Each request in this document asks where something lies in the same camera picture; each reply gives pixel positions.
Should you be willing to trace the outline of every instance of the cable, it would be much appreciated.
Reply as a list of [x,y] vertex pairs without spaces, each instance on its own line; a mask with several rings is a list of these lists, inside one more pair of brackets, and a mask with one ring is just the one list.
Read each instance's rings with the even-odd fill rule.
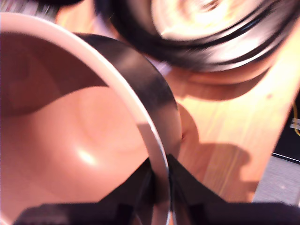
[[[297,120],[298,119],[298,112],[297,112],[296,103],[293,103],[292,108],[293,108],[293,111],[294,111],[294,118],[295,118],[295,120]],[[294,128],[294,130],[295,130],[296,134],[300,136],[300,132],[296,127]]]

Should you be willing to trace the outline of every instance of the black plastic part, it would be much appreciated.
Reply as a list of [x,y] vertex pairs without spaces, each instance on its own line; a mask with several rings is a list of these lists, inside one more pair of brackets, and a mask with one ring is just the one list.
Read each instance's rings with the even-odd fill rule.
[[265,0],[234,26],[193,41],[170,41],[148,33],[131,14],[127,0],[96,0],[117,31],[139,51],[196,72],[233,69],[261,60],[289,35],[299,16],[298,0]]
[[67,6],[67,5],[76,4],[82,0],[36,0],[36,1],[50,4],[50,5],[56,5],[56,6]]
[[[167,156],[177,225],[299,225],[300,208],[282,203],[226,203]],[[46,204],[25,210],[14,225],[151,224],[154,179],[147,159],[122,185],[98,203]]]

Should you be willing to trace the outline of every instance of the wooden surface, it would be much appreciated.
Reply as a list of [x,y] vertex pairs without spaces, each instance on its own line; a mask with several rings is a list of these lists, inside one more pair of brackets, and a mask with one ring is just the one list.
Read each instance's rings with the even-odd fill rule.
[[[101,33],[92,0],[62,8],[56,23],[71,32]],[[192,82],[204,74],[178,68],[166,76],[182,120],[178,159],[227,201],[252,200],[298,92],[300,23],[295,27],[276,64],[249,82],[204,85]]]

